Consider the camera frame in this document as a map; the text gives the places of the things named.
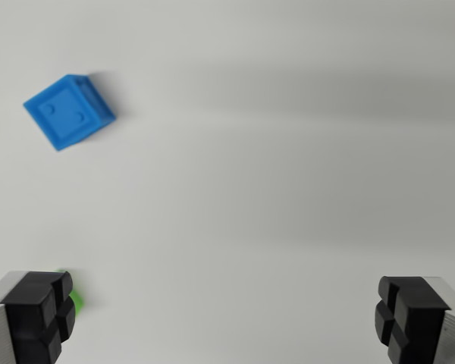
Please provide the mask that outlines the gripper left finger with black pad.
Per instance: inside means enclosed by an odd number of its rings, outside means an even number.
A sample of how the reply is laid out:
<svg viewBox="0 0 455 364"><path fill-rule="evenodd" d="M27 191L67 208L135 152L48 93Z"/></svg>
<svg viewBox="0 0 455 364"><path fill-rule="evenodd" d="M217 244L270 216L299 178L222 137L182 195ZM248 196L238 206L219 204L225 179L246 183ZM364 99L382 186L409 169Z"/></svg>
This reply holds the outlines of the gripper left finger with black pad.
<svg viewBox="0 0 455 364"><path fill-rule="evenodd" d="M76 318L69 272L10 271L0 280L0 364L52 364Z"/></svg>

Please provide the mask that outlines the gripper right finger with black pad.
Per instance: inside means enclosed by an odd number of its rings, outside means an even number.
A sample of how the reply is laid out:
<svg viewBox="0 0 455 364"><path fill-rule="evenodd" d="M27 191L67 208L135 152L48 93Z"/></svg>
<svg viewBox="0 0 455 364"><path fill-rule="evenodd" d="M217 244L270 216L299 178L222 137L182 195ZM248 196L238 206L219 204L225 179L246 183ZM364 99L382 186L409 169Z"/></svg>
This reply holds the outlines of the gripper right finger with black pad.
<svg viewBox="0 0 455 364"><path fill-rule="evenodd" d="M438 277L378 283L375 330L395 364L455 363L455 290Z"/></svg>

